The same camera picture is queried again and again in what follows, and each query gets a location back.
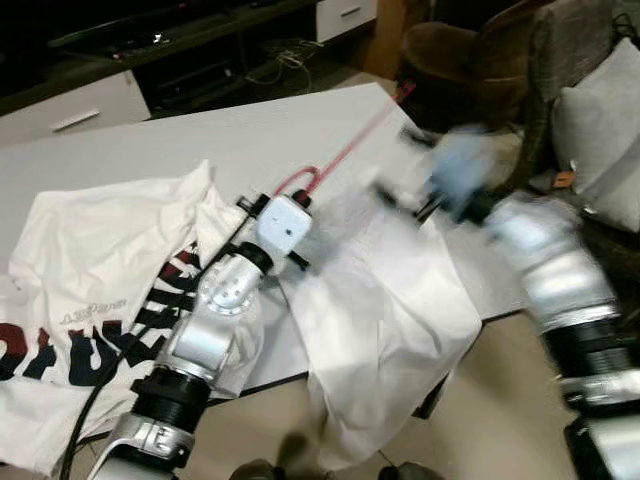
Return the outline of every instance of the red cable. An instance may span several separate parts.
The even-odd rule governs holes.
[[[311,183],[318,177],[318,168],[304,167],[298,170],[296,173],[294,173],[289,178],[287,178],[284,182],[282,182],[278,188],[276,188],[276,190],[273,192],[273,196],[275,197],[276,195],[280,195],[285,188],[287,188],[291,183],[295,182],[298,178],[300,178],[305,173],[310,173],[311,175],[313,175],[311,182],[309,182],[309,185],[311,185]]]
[[[365,126],[351,142],[345,146],[342,151],[317,175],[305,190],[306,195],[311,195],[320,184],[333,172],[340,163],[355,149],[362,141],[367,138],[369,133],[374,130],[387,115],[393,110],[396,103],[401,103],[416,88],[411,82],[406,82],[396,92],[396,94],[387,101],[380,112]]]
[[[416,85],[412,82],[405,82],[396,92],[396,94],[389,99],[385,106],[373,117],[373,119],[345,146],[340,153],[322,170],[318,172],[317,167],[305,167],[302,170],[297,171],[286,179],[274,192],[274,195],[282,193],[282,191],[292,182],[300,178],[305,173],[313,175],[311,182],[305,189],[305,196],[311,195],[320,184],[333,172],[340,163],[347,158],[347,156],[356,148],[367,136],[374,130],[386,116],[393,110],[393,105],[401,103],[413,90]]]

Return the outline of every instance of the white cloth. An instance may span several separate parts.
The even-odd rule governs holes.
[[[0,282],[1,461],[51,473],[102,369],[182,294],[198,248],[209,258],[239,219],[211,186],[207,161],[183,178],[36,197]],[[175,313],[120,363],[82,436],[131,408],[129,387],[149,371]],[[243,382],[232,383],[239,392]]]
[[[312,404],[326,418],[319,463],[341,469],[396,435],[481,322],[436,224],[418,232],[370,194],[315,213],[300,251],[312,270],[284,283],[311,364]]]

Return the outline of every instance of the white towel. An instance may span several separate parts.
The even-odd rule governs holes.
[[[418,232],[370,194],[321,208],[300,250],[313,267],[285,282],[326,418],[319,463],[337,470],[398,433],[481,322],[435,223]]]

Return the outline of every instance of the white drawer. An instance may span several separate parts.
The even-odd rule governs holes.
[[[348,32],[377,17],[377,0],[322,0],[316,4],[318,42]]]
[[[0,117],[0,146],[149,118],[131,72],[107,77]]]

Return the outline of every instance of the wire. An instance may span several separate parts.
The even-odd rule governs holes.
[[[383,452],[382,450],[378,450],[378,453],[380,454],[380,456],[381,456],[382,458],[384,458],[384,459],[387,461],[387,463],[388,463],[389,465],[391,465],[392,467],[395,467],[395,466],[396,466],[396,465],[395,465],[395,464],[394,464],[394,463],[389,459],[389,457],[387,457],[387,456],[384,454],[384,452]]]
[[[268,86],[268,85],[275,85],[276,83],[278,83],[278,81],[280,80],[281,77],[282,77],[282,63],[278,62],[278,72],[276,73],[276,76],[273,78],[273,80],[256,80],[255,78],[253,78],[253,77],[251,77],[249,75],[247,75],[244,78],[249,83],[255,83],[256,85]]]
[[[441,193],[432,193],[429,195],[427,203],[417,212],[415,212],[416,221],[423,224],[435,212],[442,202],[444,201],[444,195]]]
[[[211,260],[209,260],[207,264],[204,266],[204,268],[200,270],[200,272],[198,272],[198,274],[193,277],[193,279],[190,282],[190,288],[186,289],[177,300],[175,300],[170,304],[167,304],[167,306],[153,320],[151,320],[147,325],[145,325],[145,327],[142,330],[140,330],[140,332],[138,332],[131,339],[131,341],[127,344],[127,346],[120,351],[120,354],[115,358],[115,360],[104,370],[104,372],[102,372],[102,375],[100,375],[100,377],[98,378],[98,381],[96,382],[96,385],[93,387],[91,394],[85,401],[84,406],[80,411],[80,415],[78,415],[78,419],[76,420],[76,423],[73,427],[71,436],[69,437],[69,442],[67,443],[67,447],[64,451],[62,468],[60,469],[60,480],[69,480],[69,475],[71,474],[71,467],[73,465],[73,457],[75,456],[75,453],[76,453],[76,446],[78,443],[78,438],[80,437],[80,432],[82,431],[82,426],[84,425],[84,422],[87,419],[87,416],[89,415],[89,411],[91,410],[91,407],[95,403],[96,398],[98,397],[102,389],[105,387],[105,385],[109,383],[111,376],[115,373],[122,359],[125,358],[125,356],[133,349],[133,347],[136,346],[136,344],[140,341],[140,339],[149,330],[153,328],[154,325],[157,325],[158,322],[160,322],[160,320],[165,320],[169,315],[173,315],[174,308],[177,307],[179,310],[182,308],[182,304],[187,299],[188,294],[193,289],[195,289],[195,287],[198,285],[198,282],[200,281],[202,276],[207,272],[207,270],[211,267],[211,265],[218,262],[222,257],[224,257],[227,254],[229,245],[231,245],[231,242],[233,241],[233,239],[238,235],[240,230],[244,228],[244,226],[247,224],[250,218],[251,218],[251,214],[247,214],[247,216],[242,220],[242,222],[240,222],[240,225],[236,227],[236,229],[229,236],[227,241],[222,245],[222,247],[220,247],[220,249],[216,252],[216,254],[211,258]]]
[[[273,195],[274,196],[275,195],[280,195],[284,191],[285,188],[287,188],[291,183],[295,182],[298,178],[300,178],[305,173],[310,173],[313,176],[313,179],[315,179],[318,176],[318,168],[317,167],[304,167],[304,168],[298,170],[296,173],[294,173],[289,178],[287,178],[284,182],[282,182],[280,184],[280,186],[275,189],[275,191],[273,192]]]
[[[280,279],[278,277],[274,277],[274,278],[276,280],[276,285],[278,286],[278,289],[282,294],[282,299],[284,300],[284,304],[286,305],[287,310],[289,310],[289,313],[293,317],[293,310],[291,309],[291,302],[289,302],[289,297],[287,296],[287,292],[284,291],[284,287],[282,286],[282,282],[280,281]]]
[[[391,113],[393,110],[393,106],[397,103],[401,103],[408,95],[413,92],[415,89],[415,84],[411,82],[406,82],[402,85],[396,92],[396,94],[389,99],[389,101],[385,104],[385,106],[378,112],[378,114],[373,117],[373,119],[349,142],[338,155],[316,176],[307,189],[305,190],[306,195],[311,195],[320,184],[333,172],[342,161],[349,156],[349,154],[360,145],[369,134],[378,126],[382,121]]]
[[[268,46],[266,50],[269,54],[275,58],[278,63],[278,72],[276,76],[271,80],[257,80],[249,75],[245,76],[245,80],[256,85],[275,85],[280,81],[283,74],[283,67],[291,70],[302,70],[307,77],[306,93],[311,93],[313,85],[311,79],[311,71],[305,65],[305,62],[309,61],[321,48],[323,44],[313,42],[311,40],[289,40],[283,42],[284,45],[277,44],[275,46]]]

